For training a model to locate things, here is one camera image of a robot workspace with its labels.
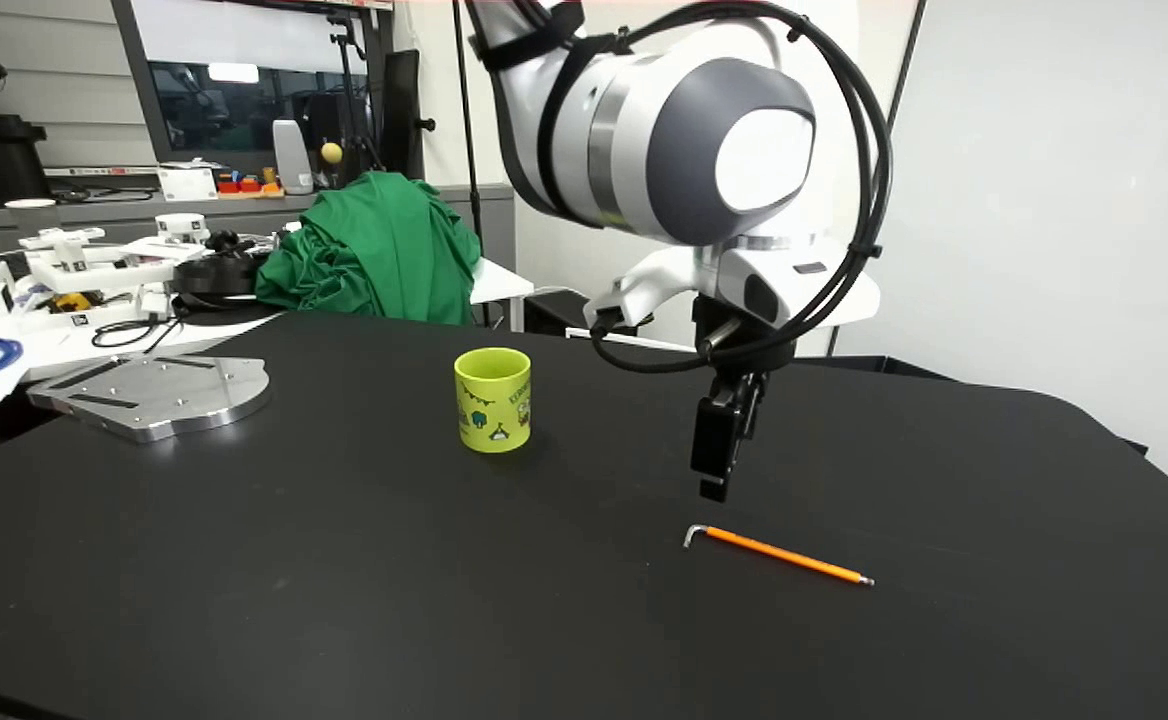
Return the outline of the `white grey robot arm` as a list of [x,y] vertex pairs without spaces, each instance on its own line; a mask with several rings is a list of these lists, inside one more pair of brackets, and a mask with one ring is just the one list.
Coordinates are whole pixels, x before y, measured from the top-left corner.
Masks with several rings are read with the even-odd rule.
[[[616,34],[584,29],[584,0],[460,0],[492,75],[501,160],[541,211],[651,236],[655,257],[588,304],[588,332],[642,329],[676,295],[693,304],[693,471],[719,499],[765,384],[853,294],[880,254],[893,137],[861,63],[778,0],[686,0]],[[765,224],[805,192],[820,113],[790,46],[809,46],[843,105],[857,152],[857,220],[817,278]]]

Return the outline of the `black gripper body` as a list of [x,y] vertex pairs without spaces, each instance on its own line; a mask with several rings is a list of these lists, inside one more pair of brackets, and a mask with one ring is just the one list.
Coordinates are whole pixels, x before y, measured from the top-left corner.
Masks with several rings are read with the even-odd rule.
[[701,295],[693,304],[693,325],[698,325],[698,350],[713,363],[708,397],[723,407],[731,403],[740,376],[760,376],[760,401],[765,401],[770,376],[796,358],[796,343],[784,340],[772,325],[723,301]]

